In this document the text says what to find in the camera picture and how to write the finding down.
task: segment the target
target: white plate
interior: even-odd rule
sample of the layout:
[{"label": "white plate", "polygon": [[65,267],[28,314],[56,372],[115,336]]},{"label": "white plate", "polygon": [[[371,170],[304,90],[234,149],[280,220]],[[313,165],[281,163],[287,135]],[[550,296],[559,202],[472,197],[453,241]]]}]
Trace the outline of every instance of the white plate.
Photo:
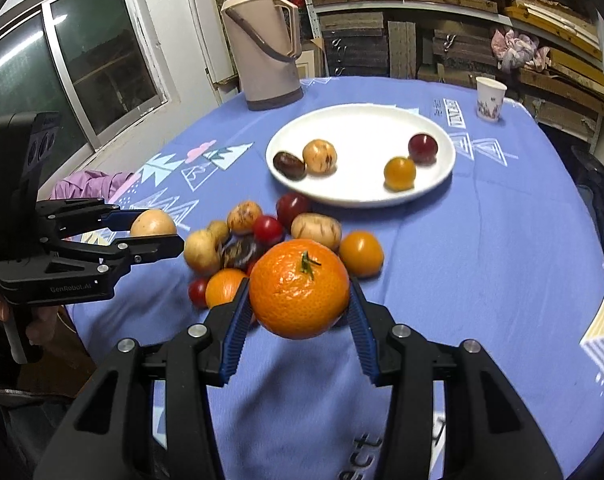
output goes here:
[{"label": "white plate", "polygon": [[[413,189],[387,190],[384,166],[394,156],[408,156],[409,139],[421,132],[438,143],[435,164],[417,167]],[[335,173],[293,181],[273,167],[277,152],[290,152],[301,159],[302,149],[314,139],[328,140],[335,146]],[[436,123],[402,108],[374,104],[331,106],[298,117],[278,131],[266,148],[269,171],[285,186],[317,202],[357,208],[414,200],[444,182],[455,161],[453,142]]]}]

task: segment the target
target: blue tablecloth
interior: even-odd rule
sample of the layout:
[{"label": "blue tablecloth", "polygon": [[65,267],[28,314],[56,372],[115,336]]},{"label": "blue tablecloth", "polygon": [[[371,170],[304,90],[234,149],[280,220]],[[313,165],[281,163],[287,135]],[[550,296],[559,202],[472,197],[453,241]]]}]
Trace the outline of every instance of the blue tablecloth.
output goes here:
[{"label": "blue tablecloth", "polygon": [[[305,82],[304,92],[301,101],[267,112],[248,111],[242,96],[224,104],[151,158],[116,203],[162,208],[184,237],[226,218],[242,200],[273,213],[285,189],[268,173],[264,153],[284,124],[344,103],[418,108],[454,141],[452,178],[395,208],[317,210],[339,219],[345,232],[374,232],[383,245],[382,275],[363,285],[369,300],[430,340],[456,346],[475,338],[485,346],[568,475],[604,431],[604,258],[544,133],[514,102],[499,123],[483,122],[473,91],[444,84],[329,78]],[[192,277],[182,258],[136,266],[114,300],[70,306],[90,355],[99,362],[121,338],[154,344],[202,321],[187,295]],[[373,478],[390,391],[368,383],[347,328],[306,341],[259,328],[230,384],[209,395],[229,480]],[[162,383],[154,403],[162,440]],[[433,475],[444,433],[438,394]]]}]

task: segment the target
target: person's hand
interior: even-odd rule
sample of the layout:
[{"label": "person's hand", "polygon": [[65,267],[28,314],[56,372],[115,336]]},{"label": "person's hand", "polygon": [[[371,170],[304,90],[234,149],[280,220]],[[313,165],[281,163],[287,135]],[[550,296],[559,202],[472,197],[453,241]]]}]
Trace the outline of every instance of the person's hand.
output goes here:
[{"label": "person's hand", "polygon": [[[0,321],[10,317],[9,306],[0,295]],[[33,309],[33,322],[26,327],[26,336],[34,345],[43,345],[53,339],[58,320],[58,307],[42,306]]]}]

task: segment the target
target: window glass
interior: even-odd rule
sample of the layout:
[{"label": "window glass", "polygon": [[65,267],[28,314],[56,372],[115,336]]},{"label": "window glass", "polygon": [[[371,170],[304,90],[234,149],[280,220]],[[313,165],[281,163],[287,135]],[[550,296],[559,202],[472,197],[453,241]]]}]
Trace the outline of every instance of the window glass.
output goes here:
[{"label": "window glass", "polygon": [[124,0],[57,0],[51,12],[71,81],[96,134],[156,95]]},{"label": "window glass", "polygon": [[58,79],[40,13],[0,40],[0,117],[19,112],[61,114],[61,128],[40,177],[43,184],[86,144],[86,138]]}]

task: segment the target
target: metal hook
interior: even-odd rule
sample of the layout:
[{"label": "metal hook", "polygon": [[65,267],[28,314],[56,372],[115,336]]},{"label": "metal hook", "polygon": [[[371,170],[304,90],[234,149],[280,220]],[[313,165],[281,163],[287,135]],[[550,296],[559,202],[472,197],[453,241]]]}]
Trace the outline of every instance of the metal hook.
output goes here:
[{"label": "metal hook", "polygon": [[448,52],[448,50],[453,46],[453,43],[455,43],[457,35],[455,34],[447,34],[447,39],[444,42],[444,52]]}]

